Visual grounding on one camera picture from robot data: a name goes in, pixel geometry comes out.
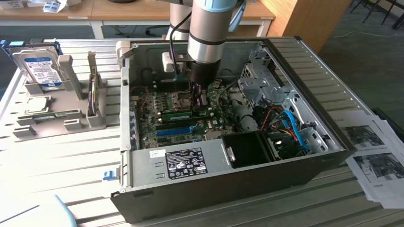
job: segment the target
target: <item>blue hard drive label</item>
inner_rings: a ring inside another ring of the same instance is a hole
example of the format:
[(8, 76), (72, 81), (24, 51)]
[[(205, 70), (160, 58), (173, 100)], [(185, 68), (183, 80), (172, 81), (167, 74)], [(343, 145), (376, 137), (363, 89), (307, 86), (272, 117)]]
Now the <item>blue hard drive label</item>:
[(52, 59), (44, 58), (25, 58), (27, 70), (29, 70), (36, 82), (44, 87), (59, 87), (61, 80), (57, 71), (52, 66)]

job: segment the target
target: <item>sticker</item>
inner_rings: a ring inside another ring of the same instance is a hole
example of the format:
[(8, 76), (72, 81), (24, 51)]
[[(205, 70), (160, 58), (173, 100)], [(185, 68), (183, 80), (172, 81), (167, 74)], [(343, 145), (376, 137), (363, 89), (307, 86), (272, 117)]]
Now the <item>sticker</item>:
[(167, 152), (165, 160), (168, 177), (172, 180), (208, 173), (201, 148)]
[(149, 154), (151, 154), (151, 158), (164, 157), (165, 156), (165, 150), (151, 150)]
[(57, 71), (52, 69), (51, 58), (25, 58), (28, 70), (33, 75), (36, 82), (45, 87), (61, 85)]
[(73, 16), (73, 17), (68, 17), (68, 19), (88, 19), (88, 17)]

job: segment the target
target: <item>hard drive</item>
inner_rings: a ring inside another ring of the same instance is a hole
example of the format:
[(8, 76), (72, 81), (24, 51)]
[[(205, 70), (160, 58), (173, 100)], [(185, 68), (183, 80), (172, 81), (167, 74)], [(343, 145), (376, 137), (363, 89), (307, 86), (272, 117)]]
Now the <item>hard drive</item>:
[(68, 80), (57, 63), (61, 55), (57, 42), (1, 42), (9, 58), (27, 77), (27, 83), (37, 83), (44, 91), (63, 89), (61, 82)]

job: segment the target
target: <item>floor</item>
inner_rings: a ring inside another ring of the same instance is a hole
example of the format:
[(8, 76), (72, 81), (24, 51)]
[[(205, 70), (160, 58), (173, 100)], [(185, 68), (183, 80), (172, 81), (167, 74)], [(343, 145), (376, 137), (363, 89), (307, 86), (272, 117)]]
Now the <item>floor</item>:
[[(404, 37), (376, 37), (363, 34), (351, 34), (351, 31), (381, 35), (404, 35), (404, 27), (391, 29), (396, 18), (389, 17), (381, 25), (384, 13), (375, 12), (363, 24), (361, 21), (368, 9), (359, 6), (352, 14), (347, 9), (335, 31), (323, 47), (320, 57), (335, 73), (351, 87), (367, 105), (379, 107), (396, 123), (404, 127)], [(116, 35), (115, 30), (105, 26), (105, 38), (148, 37), (144, 34), (145, 26), (127, 26), (120, 28), (125, 35)], [(152, 30), (156, 36), (167, 33), (167, 28)], [(0, 39), (9, 41), (29, 41), (31, 38), (88, 39), (93, 33), (87, 26), (36, 26), (8, 27), (0, 26)], [(0, 96), (12, 78), (16, 66), (7, 55), (0, 52)]]
[(361, 23), (368, 9), (347, 9), (319, 54), (365, 104), (379, 107), (404, 128), (404, 36), (377, 37), (351, 34), (351, 31), (380, 35), (404, 35), (404, 27), (391, 29), (396, 18), (375, 12)]

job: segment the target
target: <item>warning label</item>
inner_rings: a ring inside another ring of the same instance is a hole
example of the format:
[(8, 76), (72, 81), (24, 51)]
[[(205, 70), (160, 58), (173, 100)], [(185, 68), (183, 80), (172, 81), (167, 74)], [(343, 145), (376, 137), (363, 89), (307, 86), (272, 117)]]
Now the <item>warning label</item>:
[(201, 148), (167, 152), (165, 160), (172, 180), (208, 173)]

